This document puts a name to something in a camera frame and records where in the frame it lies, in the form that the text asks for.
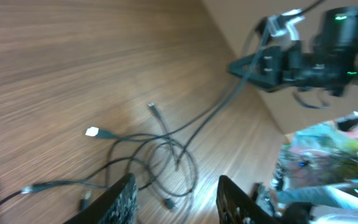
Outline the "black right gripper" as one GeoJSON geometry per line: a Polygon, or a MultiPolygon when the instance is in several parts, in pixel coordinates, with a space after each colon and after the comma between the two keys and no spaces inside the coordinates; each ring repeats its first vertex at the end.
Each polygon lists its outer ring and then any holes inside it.
{"type": "Polygon", "coordinates": [[[249,81],[259,81],[259,88],[273,92],[287,87],[313,88],[312,53],[303,53],[300,44],[288,50],[269,47],[262,55],[252,54],[228,65],[228,72],[249,81]]]}

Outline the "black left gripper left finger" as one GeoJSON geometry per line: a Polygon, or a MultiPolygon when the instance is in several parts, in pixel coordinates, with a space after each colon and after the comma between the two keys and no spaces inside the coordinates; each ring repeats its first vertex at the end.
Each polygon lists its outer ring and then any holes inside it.
{"type": "Polygon", "coordinates": [[[137,193],[135,175],[126,174],[64,224],[133,224],[139,207],[137,193]]]}

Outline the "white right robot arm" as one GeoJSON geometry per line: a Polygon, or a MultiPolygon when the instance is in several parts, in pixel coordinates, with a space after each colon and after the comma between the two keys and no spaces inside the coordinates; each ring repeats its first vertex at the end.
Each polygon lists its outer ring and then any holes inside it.
{"type": "MultiPolygon", "coordinates": [[[[259,27],[263,42],[289,35],[289,47],[273,46],[240,58],[229,73],[275,92],[288,86],[322,88],[341,96],[351,82],[358,84],[358,6],[325,12],[321,32],[310,54],[301,51],[294,23],[302,12],[265,18],[259,27]]],[[[358,198],[327,187],[295,190],[281,218],[260,208],[230,178],[220,176],[217,207],[221,223],[358,223],[358,198]]]]}

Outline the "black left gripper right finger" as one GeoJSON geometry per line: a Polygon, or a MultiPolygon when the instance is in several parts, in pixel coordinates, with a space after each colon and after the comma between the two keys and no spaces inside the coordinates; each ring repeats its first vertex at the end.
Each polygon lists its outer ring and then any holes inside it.
{"type": "Polygon", "coordinates": [[[220,224],[278,224],[226,175],[219,177],[216,206],[220,224]]]}

